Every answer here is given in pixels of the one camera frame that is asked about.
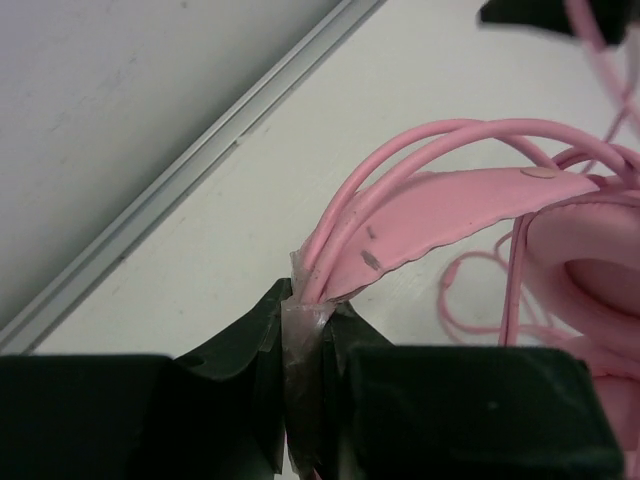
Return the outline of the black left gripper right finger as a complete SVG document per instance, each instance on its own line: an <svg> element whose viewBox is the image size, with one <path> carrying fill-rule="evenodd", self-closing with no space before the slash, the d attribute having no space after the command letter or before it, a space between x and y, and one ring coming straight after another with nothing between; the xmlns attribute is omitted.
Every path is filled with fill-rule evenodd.
<svg viewBox="0 0 640 480"><path fill-rule="evenodd" d="M324 332L323 479L620 479L586 364L541 347L389 342L350 305Z"/></svg>

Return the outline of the pink headphones with cable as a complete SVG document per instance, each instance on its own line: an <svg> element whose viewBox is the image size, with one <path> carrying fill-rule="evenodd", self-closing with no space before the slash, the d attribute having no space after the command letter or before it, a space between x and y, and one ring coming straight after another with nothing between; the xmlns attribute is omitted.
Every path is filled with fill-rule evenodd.
<svg viewBox="0 0 640 480"><path fill-rule="evenodd" d="M623 453L639 475L639 155L539 119L451 119L394 137L333 196L292 256L282 303L287 443L302 479L319 475L323 332L338 307L385 274L498 222L507 257L496 325L457 321L443 272L438 317L450 335L492 347L557 349L584 362Z"/></svg>

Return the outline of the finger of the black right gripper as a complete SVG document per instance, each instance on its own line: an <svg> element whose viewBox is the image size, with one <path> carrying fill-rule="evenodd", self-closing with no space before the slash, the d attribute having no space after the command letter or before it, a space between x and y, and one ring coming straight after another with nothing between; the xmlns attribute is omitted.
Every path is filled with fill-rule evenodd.
<svg viewBox="0 0 640 480"><path fill-rule="evenodd" d="M627 1L587 1L605 43L621 43L628 26ZM491 0L478 11L478 21L485 25L532 27L576 38L570 25L565 1Z"/></svg>

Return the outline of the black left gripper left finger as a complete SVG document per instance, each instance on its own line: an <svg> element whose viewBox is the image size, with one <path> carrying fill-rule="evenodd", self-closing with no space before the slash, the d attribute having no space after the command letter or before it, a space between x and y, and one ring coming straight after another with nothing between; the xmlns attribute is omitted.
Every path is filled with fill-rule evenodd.
<svg viewBox="0 0 640 480"><path fill-rule="evenodd" d="M5 479L271 479L284 402L276 281L179 356L9 355L1 360Z"/></svg>

